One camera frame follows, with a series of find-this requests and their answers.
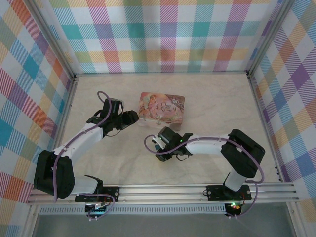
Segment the table surface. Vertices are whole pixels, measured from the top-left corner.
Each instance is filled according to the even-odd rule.
[[[179,134],[223,135],[240,129],[266,150],[261,163],[265,182],[278,182],[275,162],[246,75],[132,74],[79,78],[63,142],[102,109],[97,97],[99,90],[123,100],[125,110],[136,111],[144,91],[183,95],[184,120]],[[231,166],[223,156],[194,155],[183,162],[175,157],[160,162],[143,144],[147,135],[158,132],[157,128],[134,124],[115,137],[105,137],[76,163],[75,175],[92,175],[110,185],[194,184],[222,183],[230,172]],[[255,179],[260,179],[259,172]]]

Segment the metal frame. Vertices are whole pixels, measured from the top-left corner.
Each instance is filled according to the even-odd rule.
[[[170,185],[121,185],[119,199],[116,205],[125,204],[201,204],[201,203],[231,203],[232,201],[208,201],[203,195],[207,185],[221,184],[170,184]],[[255,187],[249,184],[252,196]],[[298,196],[292,183],[262,183],[258,185],[258,203],[296,202]],[[34,189],[29,198],[30,205],[53,204],[53,196]],[[75,195],[64,200],[58,200],[57,205],[84,204],[75,202]]]
[[[268,134],[267,125],[264,123],[264,117],[259,107],[259,101],[256,97],[253,84],[250,81],[250,78],[253,76],[254,72],[258,68],[261,60],[264,57],[264,54],[267,52],[271,42],[273,41],[275,35],[277,34],[279,28],[281,27],[282,22],[284,21],[287,13],[291,9],[295,0],[285,0],[277,18],[272,23],[269,32],[267,33],[265,40],[260,47],[254,62],[247,72],[249,78],[249,85],[253,92],[253,97],[257,105],[259,117],[261,119],[266,137],[269,141],[270,148],[273,152],[273,157],[275,160],[276,167],[278,169],[278,174],[280,180],[284,180],[282,173],[280,172],[280,165],[277,161],[275,151],[272,147],[272,141]],[[68,75],[73,79],[71,85],[69,98],[67,100],[65,111],[61,120],[61,125],[57,132],[56,140],[54,146],[57,147],[61,144],[69,112],[72,106],[72,101],[75,95],[75,91],[78,84],[78,78],[76,78],[75,73],[73,72],[70,64],[68,63],[65,55],[60,49],[54,35],[52,34],[47,22],[43,18],[40,10],[34,4],[32,0],[24,0],[25,5],[28,7],[29,11],[35,18],[36,22],[40,26],[44,36],[46,37],[48,43],[55,52],[57,58],[60,60],[62,66],[68,73]],[[243,74],[245,72],[225,72],[225,74]],[[95,76],[109,76],[109,74],[80,74],[79,77],[95,77]],[[162,205],[162,206],[180,206],[180,205],[218,205],[225,202],[211,202],[207,200],[207,197],[202,194],[206,189],[207,185],[212,184],[186,184],[186,185],[123,185],[120,186],[120,196],[119,201],[116,203],[118,206],[128,207],[128,206],[142,206],[142,205]],[[307,236],[304,229],[304,222],[302,221],[302,211],[301,207],[298,205],[297,201],[299,200],[298,195],[295,191],[295,187],[292,183],[263,183],[258,186],[258,203],[273,203],[273,202],[286,202],[290,211],[290,216],[295,228],[295,231],[298,236],[304,237]],[[255,187],[250,185],[250,190],[252,196],[254,197]],[[67,207],[67,206],[83,206],[84,203],[76,203],[74,201],[75,196],[69,196],[65,200],[58,200],[54,207]],[[30,210],[26,225],[22,231],[23,237],[32,236],[33,230],[36,225],[36,219],[39,213],[41,213],[43,205],[52,205],[53,197],[51,195],[45,194],[39,190],[33,190],[29,199]],[[68,214],[75,214],[75,211],[70,211]]]
[[[38,9],[37,5],[32,0],[23,0],[26,7],[29,9],[31,15],[35,19],[36,23],[39,25],[43,35],[45,36],[48,44],[56,54],[56,57],[60,61],[61,65],[63,66],[64,70],[68,74],[68,76],[72,79],[75,79],[76,75],[72,70],[70,64],[68,63],[63,51],[59,47],[54,34],[51,32],[47,22],[45,21],[44,17],[42,16],[40,10]]]
[[[208,74],[208,75],[220,75],[220,74],[245,74],[246,71],[229,71],[229,72],[174,72],[174,73],[163,73],[164,75],[173,75],[173,74]],[[132,74],[145,74],[145,73],[123,73],[125,75],[132,75]],[[147,74],[161,74],[161,72],[153,72],[153,73],[147,73]],[[85,78],[89,78],[89,77],[108,77],[108,76],[113,76],[115,74],[110,74],[110,73],[93,73],[93,74],[77,74],[77,77],[85,77]]]
[[[272,152],[273,159],[275,161],[275,165],[276,165],[276,169],[277,169],[277,174],[279,176],[279,180],[284,182],[285,178],[284,178],[284,175],[283,175],[283,173],[281,171],[281,166],[280,166],[280,164],[279,164],[279,162],[277,160],[277,154],[276,154],[276,151],[275,151],[275,149],[273,147],[273,143],[272,143],[271,137],[270,137],[269,132],[268,132],[269,131],[268,130],[268,126],[265,123],[263,112],[260,109],[260,103],[259,103],[259,99],[258,99],[258,96],[256,94],[256,91],[255,91],[255,87],[254,87],[254,85],[253,85],[253,83],[251,81],[251,78],[249,77],[249,74],[247,74],[247,77],[248,77],[249,86],[250,86],[250,89],[251,89],[251,92],[252,92],[253,100],[256,103],[256,108],[257,108],[257,112],[258,112],[258,115],[259,115],[259,118],[260,118],[260,121],[261,121],[261,125],[263,127],[264,132],[265,132],[266,138],[267,138],[269,146],[270,146],[270,150]]]
[[[257,55],[255,56],[255,59],[248,71],[248,74],[250,77],[253,76],[254,72],[259,67],[260,62],[262,61],[264,55],[266,54],[268,48],[270,47],[270,44],[273,42],[277,32],[279,31],[285,17],[287,16],[288,12],[290,11],[291,7],[293,6],[295,0],[284,0],[280,11],[277,14],[277,17],[273,21],[273,23],[270,26],[269,31],[267,32],[265,39],[259,48]]]

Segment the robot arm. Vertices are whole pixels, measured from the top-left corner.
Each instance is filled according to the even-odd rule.
[[[93,194],[98,187],[103,186],[102,180],[92,176],[75,177],[73,166],[87,150],[102,140],[113,129],[124,130],[139,119],[135,111],[123,113],[123,102],[121,100],[111,98],[110,101],[111,106],[109,100],[105,100],[103,109],[97,111],[93,117],[88,119],[83,129],[70,141],[51,152],[43,151],[40,153],[34,177],[34,187],[36,189],[54,195],[53,167],[61,151],[63,152],[56,169],[58,198],[65,199],[70,194]]]
[[[156,157],[163,162],[171,159],[173,155],[222,154],[232,166],[223,186],[232,192],[239,191],[247,178],[255,176],[265,154],[263,147],[237,129],[222,137],[200,137],[192,133],[180,136],[165,127],[152,141],[156,144]],[[257,164],[244,152],[245,150]]]

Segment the colorful plaid pattern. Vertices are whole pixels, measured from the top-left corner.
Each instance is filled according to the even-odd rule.
[[[316,0],[296,0],[252,79],[286,181],[316,233]]]
[[[260,49],[260,47],[262,46],[263,42],[265,41],[266,35],[269,32],[273,21],[275,20],[275,18],[279,14],[279,11],[280,11],[283,3],[284,3],[284,0],[278,0],[277,1],[277,4],[276,4],[276,6],[275,6],[275,8],[274,8],[274,10],[273,10],[273,12],[272,12],[267,24],[266,24],[266,26],[265,26],[261,36],[260,36],[260,39],[259,39],[259,41],[258,41],[258,43],[256,45],[256,48],[252,52],[252,55],[251,55],[250,60],[249,60],[249,62],[247,64],[247,67],[246,67],[247,71],[250,69],[252,63],[254,62],[254,60],[255,60],[255,58],[257,56],[258,50]]]
[[[74,71],[90,74],[244,71],[282,1],[36,2]]]
[[[71,80],[23,1],[0,0],[0,6],[0,237],[14,237]]]

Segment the vent grille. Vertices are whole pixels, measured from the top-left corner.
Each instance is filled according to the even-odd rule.
[[[190,204],[190,205],[117,205],[109,214],[222,214],[225,212],[224,204]],[[81,215],[84,213],[82,205],[48,205],[42,206],[40,215]]]

